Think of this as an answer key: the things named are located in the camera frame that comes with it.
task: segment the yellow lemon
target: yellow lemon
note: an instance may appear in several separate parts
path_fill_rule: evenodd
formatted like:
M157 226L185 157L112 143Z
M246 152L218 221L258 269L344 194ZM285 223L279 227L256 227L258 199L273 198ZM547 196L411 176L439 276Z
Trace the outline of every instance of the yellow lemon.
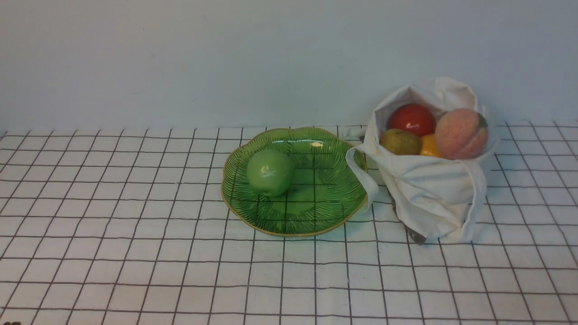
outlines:
M438 147L436 147L435 145L434 136L435 136L434 134L428 134L421 137L420 155L444 158L442 154L439 153Z

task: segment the green plate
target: green plate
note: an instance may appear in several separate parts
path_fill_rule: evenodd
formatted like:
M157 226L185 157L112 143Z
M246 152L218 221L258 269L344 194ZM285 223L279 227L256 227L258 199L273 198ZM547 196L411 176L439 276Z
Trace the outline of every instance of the green plate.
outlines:
M283 237L315 236L347 221L367 194L345 160L352 145L320 128L279 128L255 136L225 162L221 195L251 227ZM263 149L287 154L295 164L292 185L279 197L256 194L247 182L247 163ZM367 170L365 157L356 163Z

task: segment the bag handle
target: bag handle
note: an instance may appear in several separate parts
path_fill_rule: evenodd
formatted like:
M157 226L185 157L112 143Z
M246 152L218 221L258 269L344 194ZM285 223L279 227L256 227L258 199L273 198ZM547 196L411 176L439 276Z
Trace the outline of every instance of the bag handle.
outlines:
M473 230L479 217L478 211L484 204L486 197L487 181L480 164L475 160L458 160L468 171L473 186L472 206L466 215L462 225L462 235L460 241L469 242L473 237Z
M361 186L363 186L365 192L367 193L367 206L365 210L362 211L362 213L365 213L371 208L371 205L375 201L375 198L379 193L379 186L377 186L375 180L371 176L369 176L368 173L366 173L355 163L354 156L356 150L366 152L366 146L362 143L358 146L349 149L345 155L345 160L347 161L347 165L349 165L349 168L355 174L357 179L360 181Z

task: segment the tomato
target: tomato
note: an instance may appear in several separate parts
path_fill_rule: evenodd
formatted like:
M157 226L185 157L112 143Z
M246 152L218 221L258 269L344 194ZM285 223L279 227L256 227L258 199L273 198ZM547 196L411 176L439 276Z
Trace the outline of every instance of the tomato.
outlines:
M407 104L393 113L388 127L406 130L421 138L435 133L435 117L419 104Z

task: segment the white wall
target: white wall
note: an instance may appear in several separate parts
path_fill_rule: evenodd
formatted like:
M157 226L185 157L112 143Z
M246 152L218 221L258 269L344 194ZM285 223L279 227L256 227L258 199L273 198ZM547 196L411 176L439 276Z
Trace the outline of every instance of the white wall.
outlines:
M578 0L1 0L0 128L364 123L439 75L503 119L576 118L577 16Z

